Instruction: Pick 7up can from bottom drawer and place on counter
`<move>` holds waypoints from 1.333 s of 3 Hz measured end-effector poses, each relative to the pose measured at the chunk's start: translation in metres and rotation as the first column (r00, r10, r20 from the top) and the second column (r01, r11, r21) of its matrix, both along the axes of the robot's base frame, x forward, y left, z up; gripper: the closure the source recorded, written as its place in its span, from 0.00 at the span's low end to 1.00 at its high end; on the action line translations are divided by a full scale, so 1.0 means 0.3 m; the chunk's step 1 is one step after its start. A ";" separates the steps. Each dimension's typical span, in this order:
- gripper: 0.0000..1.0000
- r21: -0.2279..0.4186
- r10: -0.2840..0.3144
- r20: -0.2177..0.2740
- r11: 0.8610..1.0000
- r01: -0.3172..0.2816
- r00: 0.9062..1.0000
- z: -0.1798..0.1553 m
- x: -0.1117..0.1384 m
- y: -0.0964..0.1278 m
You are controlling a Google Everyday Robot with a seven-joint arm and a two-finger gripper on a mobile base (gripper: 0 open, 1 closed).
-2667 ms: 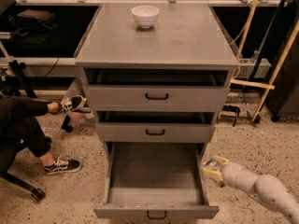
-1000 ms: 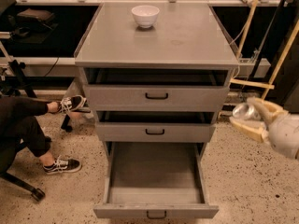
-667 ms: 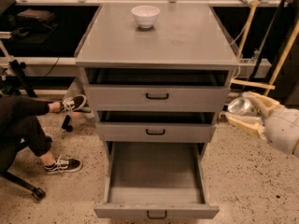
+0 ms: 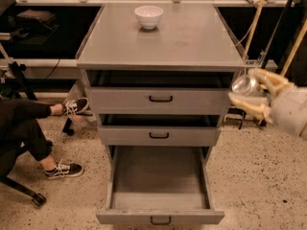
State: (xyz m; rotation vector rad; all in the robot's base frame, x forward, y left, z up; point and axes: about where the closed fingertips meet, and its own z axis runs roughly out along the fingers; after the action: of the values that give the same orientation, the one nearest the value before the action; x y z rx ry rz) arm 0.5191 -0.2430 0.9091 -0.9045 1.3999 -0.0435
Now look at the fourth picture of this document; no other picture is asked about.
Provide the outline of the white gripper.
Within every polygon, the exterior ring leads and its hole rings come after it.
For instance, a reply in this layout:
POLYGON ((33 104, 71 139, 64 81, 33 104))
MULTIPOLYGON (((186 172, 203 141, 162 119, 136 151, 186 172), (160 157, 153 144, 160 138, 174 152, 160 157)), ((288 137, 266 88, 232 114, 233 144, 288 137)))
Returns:
POLYGON ((280 130, 307 140, 307 87, 294 86, 285 77, 261 68, 248 70, 275 98, 228 93, 232 104, 259 121, 265 120, 280 130))

